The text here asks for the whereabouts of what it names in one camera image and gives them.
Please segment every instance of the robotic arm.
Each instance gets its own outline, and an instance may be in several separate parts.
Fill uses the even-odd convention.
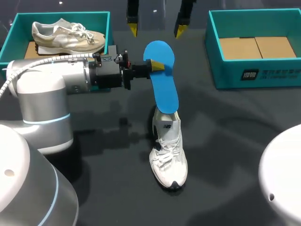
[[[19,99],[23,120],[0,124],[14,129],[42,154],[60,152],[73,143],[67,94],[122,86],[130,90],[134,78],[149,79],[151,72],[164,70],[163,64],[150,59],[132,64],[127,51],[117,54],[116,46],[108,50],[107,55],[89,55],[94,61],[79,55],[10,62],[7,80],[11,82],[5,84]]]

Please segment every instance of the cable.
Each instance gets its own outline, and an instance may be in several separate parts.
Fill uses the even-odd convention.
[[[16,77],[18,77],[20,74],[22,74],[24,71],[38,66],[42,64],[46,64],[49,62],[53,61],[60,61],[60,60],[67,60],[67,59],[72,59],[72,58],[93,58],[93,53],[87,53],[87,54],[75,54],[75,55],[65,55],[65,56],[54,56],[54,57],[49,57],[46,59],[38,60],[35,62],[32,62],[20,69],[18,69],[16,72],[14,72],[3,84],[3,86],[0,88],[0,98],[2,97],[4,91],[7,89],[8,85],[12,82],[12,80]]]

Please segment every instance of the white sneaker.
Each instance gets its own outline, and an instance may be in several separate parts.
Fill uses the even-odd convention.
[[[163,114],[156,108],[152,124],[156,144],[150,153],[151,169],[162,186],[180,188],[186,181],[188,167],[178,112]]]
[[[32,37],[41,55],[95,53],[105,45],[103,34],[88,31],[82,24],[64,19],[54,24],[33,22]]]

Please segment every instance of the beige sneaker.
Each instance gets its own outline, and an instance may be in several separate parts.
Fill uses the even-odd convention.
[[[40,55],[95,53],[105,45],[103,34],[88,31],[82,24],[70,23],[64,19],[54,24],[33,22],[32,36]]]

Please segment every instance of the black table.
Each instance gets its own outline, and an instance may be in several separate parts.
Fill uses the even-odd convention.
[[[74,145],[48,159],[72,182],[79,198],[79,226],[280,226],[258,184],[266,145],[301,123],[299,89],[216,90],[204,49],[205,30],[114,32],[132,61],[153,40],[174,50],[186,186],[163,190],[149,164],[151,81],[134,79],[132,90],[69,96]],[[6,92],[2,120],[21,119]]]

